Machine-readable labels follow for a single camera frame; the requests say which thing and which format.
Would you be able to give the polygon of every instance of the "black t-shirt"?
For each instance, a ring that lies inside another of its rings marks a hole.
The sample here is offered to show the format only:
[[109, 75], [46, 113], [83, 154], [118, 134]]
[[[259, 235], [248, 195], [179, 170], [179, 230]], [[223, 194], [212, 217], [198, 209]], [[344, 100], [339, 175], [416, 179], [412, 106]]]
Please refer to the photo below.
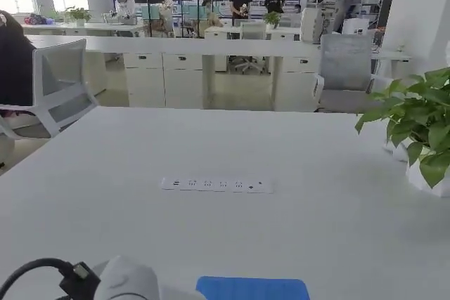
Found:
[[0, 104], [33, 104], [33, 50], [23, 34], [0, 26]]
[[267, 8], [267, 12], [277, 12], [284, 13], [281, 4], [284, 3], [285, 0], [266, 0], [264, 2], [264, 6]]
[[[230, 2], [233, 2], [233, 6], [236, 10], [240, 10], [243, 4], [247, 5], [247, 8], [249, 8], [250, 3], [252, 0], [230, 0]], [[233, 13], [233, 19], [247, 19], [248, 17], [238, 15], [236, 13]]]

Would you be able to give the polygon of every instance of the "gray mesh chair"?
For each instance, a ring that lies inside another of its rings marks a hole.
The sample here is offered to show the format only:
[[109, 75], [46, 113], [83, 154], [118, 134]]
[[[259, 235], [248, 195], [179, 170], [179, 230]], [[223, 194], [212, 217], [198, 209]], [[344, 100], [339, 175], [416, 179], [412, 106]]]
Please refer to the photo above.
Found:
[[[264, 22], [242, 22], [240, 26], [240, 38], [248, 40], [265, 40], [266, 24]], [[258, 65], [256, 59], [251, 56], [244, 58], [244, 62], [236, 65], [236, 69], [242, 68], [242, 73], [248, 69], [255, 68], [262, 74], [264, 67]]]
[[12, 129], [0, 117], [0, 134], [9, 138], [52, 138], [98, 105], [83, 78], [86, 39], [38, 48], [33, 55], [33, 105], [0, 105], [0, 110], [28, 112], [33, 125]]
[[377, 105], [368, 94], [391, 79], [371, 74], [370, 37], [325, 34], [321, 37], [319, 111], [359, 113]]

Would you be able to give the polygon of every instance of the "desk surface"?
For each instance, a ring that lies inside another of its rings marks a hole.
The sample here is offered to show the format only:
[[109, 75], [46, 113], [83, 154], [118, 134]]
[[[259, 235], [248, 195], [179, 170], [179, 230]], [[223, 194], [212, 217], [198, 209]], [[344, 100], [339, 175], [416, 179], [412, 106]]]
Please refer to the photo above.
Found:
[[[37, 48], [66, 44], [80, 40], [81, 37], [63, 35], [27, 35]], [[307, 57], [315, 56], [320, 45], [302, 41], [284, 40], [219, 40], [209, 39], [170, 39], [170, 38], [128, 38], [128, 37], [84, 37], [86, 50], [101, 53], [169, 53], [200, 54], [204, 56], [244, 56], [252, 51], [253, 56]], [[400, 52], [380, 51], [373, 59], [409, 60]]]
[[[312, 299], [447, 299], [450, 201], [412, 188], [354, 115], [98, 107], [0, 177], [0, 280], [43, 256], [127, 254], [163, 282], [300, 278]], [[163, 191], [263, 176], [272, 195]], [[37, 271], [8, 298], [54, 299]]]
[[[205, 32], [226, 32], [226, 33], [239, 33], [240, 27], [234, 26], [211, 26], [208, 27]], [[277, 27], [274, 30], [266, 30], [267, 34], [280, 33], [280, 34], [300, 34], [300, 27]]]
[[86, 23], [83, 27], [74, 23], [61, 23], [54, 25], [22, 25], [27, 30], [96, 30], [96, 31], [136, 31], [142, 30], [142, 25], [111, 25], [105, 23]]

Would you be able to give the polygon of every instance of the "power strip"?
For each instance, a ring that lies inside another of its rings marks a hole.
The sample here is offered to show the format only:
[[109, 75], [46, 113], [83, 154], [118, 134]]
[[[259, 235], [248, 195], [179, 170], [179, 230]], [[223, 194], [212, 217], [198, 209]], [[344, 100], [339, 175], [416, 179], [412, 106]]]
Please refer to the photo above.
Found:
[[222, 178], [167, 178], [161, 180], [163, 190], [215, 191], [231, 193], [274, 193], [268, 180]]

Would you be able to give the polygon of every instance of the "blue notebook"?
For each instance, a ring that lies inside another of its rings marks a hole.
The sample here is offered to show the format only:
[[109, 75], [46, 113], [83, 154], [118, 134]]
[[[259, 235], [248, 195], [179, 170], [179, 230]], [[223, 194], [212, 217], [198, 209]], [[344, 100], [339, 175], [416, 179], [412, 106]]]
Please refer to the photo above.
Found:
[[306, 285], [296, 279], [201, 277], [196, 289], [207, 300], [309, 300]]

